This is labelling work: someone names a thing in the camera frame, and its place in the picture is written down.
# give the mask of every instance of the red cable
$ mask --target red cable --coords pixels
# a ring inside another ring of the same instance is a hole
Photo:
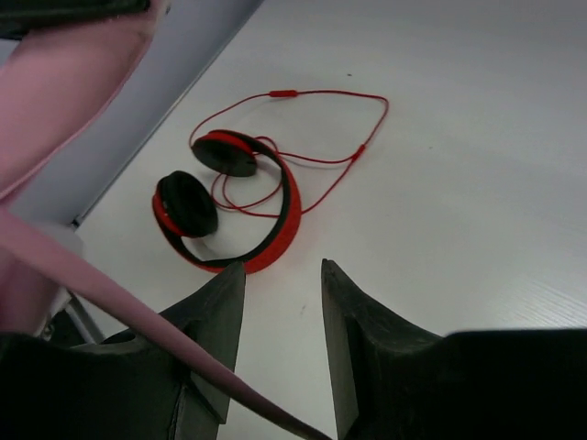
[[[220,115],[224,114],[225,112],[227,112],[229,110],[232,110],[233,108],[235,108],[235,107],[237,107],[237,106],[239,106],[241,104],[244,104],[244,103],[246,103],[248,101],[251,101],[251,100],[257,99],[257,98],[261,98],[261,97],[264,97],[264,96],[269,96],[269,97],[272,97],[272,98],[293,98],[293,97],[296,97],[296,96],[299,96],[299,95],[303,95],[303,94],[343,94],[343,95],[346,95],[346,96],[357,96],[357,97],[360,97],[360,98],[374,99],[374,100],[377,100],[377,101],[380,101],[380,102],[383,103],[383,112],[382,112],[382,115],[380,116],[379,120],[377,121],[377,124],[375,124],[375,127],[373,128],[373,130],[368,135],[367,139],[365,139],[365,141],[359,146],[359,148],[357,149],[357,151],[355,151],[353,154],[351,154],[350,156],[348,156],[345,159],[325,160],[325,159],[309,158],[307,156],[301,156],[299,154],[294,154],[294,153],[285,153],[285,152],[279,151],[279,149],[277,148],[277,144],[270,137],[266,137],[266,136],[256,137],[257,140],[265,141],[266,143],[269,143],[271,145],[271,147],[273,147],[273,149],[277,152],[277,154],[279,154],[285,160],[288,160],[287,158],[292,158],[292,159],[305,160],[305,161],[312,162],[312,163],[321,163],[321,164],[326,164],[326,165],[338,165],[338,164],[341,164],[341,163],[349,162],[349,165],[347,165],[347,167],[345,168],[345,170],[342,171],[342,173],[337,177],[337,179],[334,181],[334,183],[332,183],[332,185],[330,185],[330,187],[324,192],[324,194],[322,194],[322,196],[316,202],[314,202],[313,204],[311,204],[309,207],[305,208],[302,211],[302,214],[309,213],[314,208],[316,208],[319,204],[321,204],[324,201],[324,199],[326,199],[328,197],[328,195],[336,188],[336,186],[340,183],[340,181],[342,181],[342,179],[350,171],[350,168],[360,158],[360,156],[362,155],[362,153],[367,148],[368,144],[373,140],[373,137],[375,136],[375,134],[377,133],[377,131],[381,127],[383,121],[387,117],[387,114],[389,113],[389,107],[390,107],[389,100],[387,98],[385,98],[384,96],[379,96],[379,95],[376,95],[376,94],[355,93],[355,92],[347,92],[347,91],[343,91],[343,90],[328,90],[328,89],[325,89],[325,90],[308,90],[308,91],[305,91],[305,92],[297,92],[295,90],[278,90],[278,91],[272,91],[272,92],[269,92],[269,93],[255,94],[255,95],[250,96],[248,98],[245,98],[245,99],[243,99],[241,101],[238,101],[236,104],[233,104],[233,105],[225,108],[224,110],[221,110],[221,111],[219,111],[219,112],[217,112],[217,113],[215,113],[215,114],[207,117],[204,121],[202,121],[200,124],[198,124],[194,128],[194,130],[192,131],[192,134],[189,137],[189,145],[190,145],[190,147],[193,145],[193,143],[194,143],[194,134],[206,122],[209,122],[211,119],[215,118],[216,116],[220,116]],[[216,199],[216,197],[214,196],[216,184],[218,183],[218,181],[222,177],[224,177],[224,180],[222,182],[222,195],[223,195],[224,199],[226,200],[227,204],[220,203]],[[233,203],[228,198],[228,195],[227,195],[227,182],[228,182],[228,177],[229,176],[226,176],[226,174],[218,174],[216,176],[216,178],[214,179],[214,182],[212,183],[212,188],[211,188],[210,193],[212,195],[212,199],[214,200],[214,202],[216,203],[217,206],[219,206],[220,208],[223,208],[223,209],[230,210],[230,211],[239,211],[242,214],[252,215],[252,216],[255,216],[255,217],[276,218],[278,216],[276,214],[253,213],[251,211],[248,211],[248,209],[249,208],[252,208],[254,206],[259,206],[261,204],[264,204],[265,202],[267,202],[268,200],[270,200],[281,189],[281,187],[282,187],[282,184],[281,183],[279,185],[277,185],[277,187],[272,192],[270,192],[268,195],[266,195],[262,199],[258,200],[257,202],[253,202],[253,203],[249,203],[249,204],[245,204],[245,205],[237,205],[237,204]]]

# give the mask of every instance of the headphones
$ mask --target headphones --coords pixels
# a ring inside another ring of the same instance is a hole
[[[194,140],[195,132],[203,124],[247,101],[260,97],[294,98],[301,94],[345,94],[376,99],[383,102],[384,110],[379,122],[367,140],[360,145],[353,155],[342,160],[311,159],[292,153],[281,152],[277,149],[276,144],[268,137],[251,137],[225,129],[213,130],[207,135]],[[218,203],[213,194],[208,192],[204,185],[194,176],[178,170],[162,178],[157,183],[155,194],[152,197],[153,213],[161,232],[169,244],[182,257],[204,270],[220,272],[236,261],[244,263],[247,273],[254,273],[269,267],[285,252],[292,241],[294,241],[294,237],[302,221],[302,214],[305,214],[322,202],[342,180],[350,167],[365,150],[367,144],[372,140],[387,116],[388,111],[388,100],[378,95],[337,90],[311,90],[305,92],[280,90],[250,96],[209,116],[194,129],[190,136],[189,146],[195,157],[209,169],[217,171],[219,173],[218,177],[221,175],[228,177],[250,177],[257,172],[257,155],[262,155],[271,160],[281,170],[281,181],[278,189],[280,187],[282,188],[282,207],[277,215],[273,215],[250,213],[243,209],[245,207],[239,207],[231,203],[228,198],[229,206],[224,206]],[[267,140],[271,144],[271,147],[262,142],[261,139]],[[297,183],[294,175],[285,163],[284,157],[326,164],[348,162],[349,165],[316,203],[303,210]],[[233,258],[201,260],[186,247],[183,243],[183,237],[200,238],[214,234],[218,229],[217,204],[227,209],[238,210],[243,214],[275,217],[275,225],[273,225],[270,233],[254,249],[244,255]],[[251,207],[255,204],[258,203],[253,203],[246,207]]]

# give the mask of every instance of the ear cup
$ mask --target ear cup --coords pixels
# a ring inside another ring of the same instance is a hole
[[[227,130],[214,130],[198,138],[192,152],[206,167],[233,177],[250,177],[257,172],[252,137]]]
[[[165,213],[189,237],[204,237],[218,229],[212,197],[194,176],[175,171],[160,180],[158,192]]]

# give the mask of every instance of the gray panel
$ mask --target gray panel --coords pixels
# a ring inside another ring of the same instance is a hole
[[[54,157],[13,210],[26,219],[60,223],[84,213],[259,3],[174,0],[120,95],[95,124]],[[13,42],[2,42],[0,61],[12,47]]]

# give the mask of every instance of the pink fabric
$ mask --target pink fabric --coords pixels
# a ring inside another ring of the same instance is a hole
[[[0,72],[0,203],[106,108],[150,44],[166,4],[151,0],[145,14],[37,32],[18,46]],[[174,354],[252,411],[303,438],[328,439],[259,395],[105,274],[12,215],[6,200],[0,205],[2,249]],[[42,300],[22,290],[35,286],[10,280],[13,264],[5,262],[4,273],[14,286],[7,290],[10,299],[21,295],[14,310],[35,307],[31,302]]]
[[[0,249],[0,333],[35,334],[59,285]]]

